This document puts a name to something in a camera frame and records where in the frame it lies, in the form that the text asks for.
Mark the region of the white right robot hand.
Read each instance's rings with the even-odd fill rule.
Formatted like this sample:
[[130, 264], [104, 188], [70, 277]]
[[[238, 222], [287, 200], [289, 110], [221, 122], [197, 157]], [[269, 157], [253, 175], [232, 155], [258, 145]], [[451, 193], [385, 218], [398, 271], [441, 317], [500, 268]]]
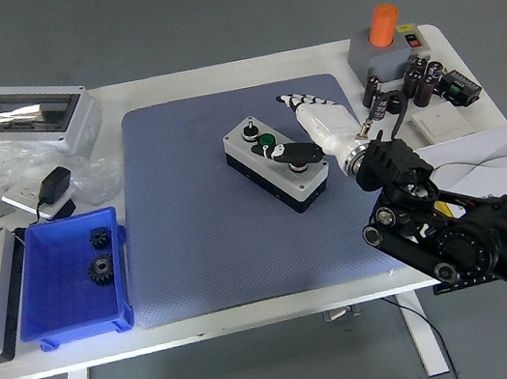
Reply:
[[277, 101], [294, 112], [312, 142], [272, 144], [259, 138], [252, 147], [258, 156], [286, 164], [316, 163], [326, 155], [343, 161], [369, 145], [367, 138], [359, 137], [361, 126], [343, 105], [301, 94], [281, 95]]

